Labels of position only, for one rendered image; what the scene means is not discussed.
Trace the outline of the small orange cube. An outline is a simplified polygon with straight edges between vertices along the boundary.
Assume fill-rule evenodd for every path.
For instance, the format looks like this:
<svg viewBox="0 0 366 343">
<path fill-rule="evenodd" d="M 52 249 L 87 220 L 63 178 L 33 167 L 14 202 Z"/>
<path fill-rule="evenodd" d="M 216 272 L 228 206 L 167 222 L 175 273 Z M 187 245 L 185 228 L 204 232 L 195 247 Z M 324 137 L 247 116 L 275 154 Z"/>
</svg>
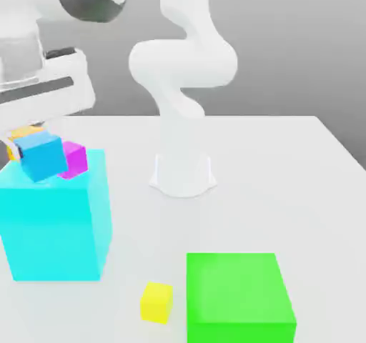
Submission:
<svg viewBox="0 0 366 343">
<path fill-rule="evenodd" d="M 9 139 L 9 141 L 13 141 L 15 139 L 25 137 L 25 136 L 28 136 L 30 134 L 35 134 L 37 132 L 44 131 L 44 130 L 45 130 L 45 128 L 42 127 L 42 126 L 35 126 L 35 125 L 23 126 L 23 127 L 18 128 L 16 130 L 13 130 L 11 132 L 10 136 L 8 137 L 8 139 Z M 6 150 L 7 150 L 9 160 L 10 161 L 16 161 L 16 158 L 13 155 L 11 147 L 6 146 Z"/>
</svg>

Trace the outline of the large cyan box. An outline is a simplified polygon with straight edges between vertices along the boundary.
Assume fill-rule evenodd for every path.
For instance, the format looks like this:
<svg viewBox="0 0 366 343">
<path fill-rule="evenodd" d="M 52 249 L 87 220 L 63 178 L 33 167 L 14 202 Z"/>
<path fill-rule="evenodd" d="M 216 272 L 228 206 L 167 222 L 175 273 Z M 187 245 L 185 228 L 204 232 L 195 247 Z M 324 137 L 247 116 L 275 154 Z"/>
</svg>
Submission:
<svg viewBox="0 0 366 343">
<path fill-rule="evenodd" d="M 0 237 L 17 282 L 101 279 L 112 240 L 105 153 L 86 153 L 88 171 L 34 183 L 18 162 L 0 170 Z"/>
</svg>

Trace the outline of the large green box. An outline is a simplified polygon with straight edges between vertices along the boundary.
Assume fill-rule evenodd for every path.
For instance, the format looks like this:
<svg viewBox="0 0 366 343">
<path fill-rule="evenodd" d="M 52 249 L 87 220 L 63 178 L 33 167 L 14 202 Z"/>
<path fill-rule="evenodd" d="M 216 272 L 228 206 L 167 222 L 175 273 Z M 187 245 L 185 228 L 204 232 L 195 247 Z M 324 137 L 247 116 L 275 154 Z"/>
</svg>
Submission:
<svg viewBox="0 0 366 343">
<path fill-rule="evenodd" d="M 273 253 L 187 254 L 187 343 L 295 343 Z"/>
</svg>

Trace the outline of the small yellow cube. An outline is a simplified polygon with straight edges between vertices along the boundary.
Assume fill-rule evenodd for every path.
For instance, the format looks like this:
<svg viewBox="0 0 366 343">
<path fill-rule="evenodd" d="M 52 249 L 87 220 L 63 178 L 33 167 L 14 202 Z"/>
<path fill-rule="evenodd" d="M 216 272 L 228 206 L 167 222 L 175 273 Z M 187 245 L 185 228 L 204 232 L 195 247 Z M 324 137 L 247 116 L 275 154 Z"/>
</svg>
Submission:
<svg viewBox="0 0 366 343">
<path fill-rule="evenodd" d="M 140 317 L 144 321 L 166 324 L 173 305 L 171 285 L 148 282 L 140 299 Z"/>
</svg>

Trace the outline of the small blue cube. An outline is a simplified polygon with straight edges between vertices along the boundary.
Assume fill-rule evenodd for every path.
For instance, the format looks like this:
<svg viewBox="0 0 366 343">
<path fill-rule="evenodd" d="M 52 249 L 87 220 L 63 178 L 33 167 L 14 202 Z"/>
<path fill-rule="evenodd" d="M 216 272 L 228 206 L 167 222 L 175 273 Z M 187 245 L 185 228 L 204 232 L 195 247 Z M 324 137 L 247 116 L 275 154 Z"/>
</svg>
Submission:
<svg viewBox="0 0 366 343">
<path fill-rule="evenodd" d="M 21 167 L 33 182 L 40 182 L 68 170 L 62 140 L 40 131 L 14 140 L 21 155 Z"/>
</svg>

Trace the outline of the small magenta cube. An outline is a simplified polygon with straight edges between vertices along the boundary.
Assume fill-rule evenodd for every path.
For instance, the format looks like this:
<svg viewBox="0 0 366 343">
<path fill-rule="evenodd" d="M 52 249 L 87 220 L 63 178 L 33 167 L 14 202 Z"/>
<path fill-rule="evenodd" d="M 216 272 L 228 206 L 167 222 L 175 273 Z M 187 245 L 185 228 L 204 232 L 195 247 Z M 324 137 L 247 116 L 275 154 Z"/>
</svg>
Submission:
<svg viewBox="0 0 366 343">
<path fill-rule="evenodd" d="M 84 146 L 72 141 L 64 141 L 63 150 L 68 169 L 58 174 L 58 177 L 72 179 L 88 170 L 86 148 Z"/>
</svg>

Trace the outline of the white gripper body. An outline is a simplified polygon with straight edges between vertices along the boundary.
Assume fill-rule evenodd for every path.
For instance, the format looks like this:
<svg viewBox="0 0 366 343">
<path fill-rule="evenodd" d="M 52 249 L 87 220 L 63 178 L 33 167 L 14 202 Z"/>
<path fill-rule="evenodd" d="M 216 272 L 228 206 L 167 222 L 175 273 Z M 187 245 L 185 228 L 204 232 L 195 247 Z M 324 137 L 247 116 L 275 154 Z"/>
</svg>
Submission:
<svg viewBox="0 0 366 343">
<path fill-rule="evenodd" d="M 0 134 L 94 106 L 87 65 L 46 74 L 39 83 L 0 90 Z"/>
</svg>

